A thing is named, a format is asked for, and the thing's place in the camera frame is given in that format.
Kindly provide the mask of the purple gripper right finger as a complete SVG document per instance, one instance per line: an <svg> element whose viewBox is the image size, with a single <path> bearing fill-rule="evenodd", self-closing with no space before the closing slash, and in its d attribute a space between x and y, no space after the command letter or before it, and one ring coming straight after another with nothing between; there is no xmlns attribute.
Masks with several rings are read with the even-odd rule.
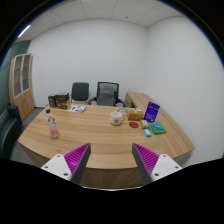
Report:
<svg viewBox="0 0 224 224"><path fill-rule="evenodd" d="M143 185L152 183L182 169L167 154L158 155L136 143L132 144L132 154Z"/></svg>

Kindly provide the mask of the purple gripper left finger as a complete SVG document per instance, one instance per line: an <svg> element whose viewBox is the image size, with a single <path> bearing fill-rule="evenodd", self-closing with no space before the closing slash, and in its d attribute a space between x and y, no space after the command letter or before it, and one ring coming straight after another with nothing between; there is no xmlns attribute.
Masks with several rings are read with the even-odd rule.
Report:
<svg viewBox="0 0 224 224"><path fill-rule="evenodd" d="M42 169L79 185L90 154L91 145L87 143L66 155L56 154Z"/></svg>

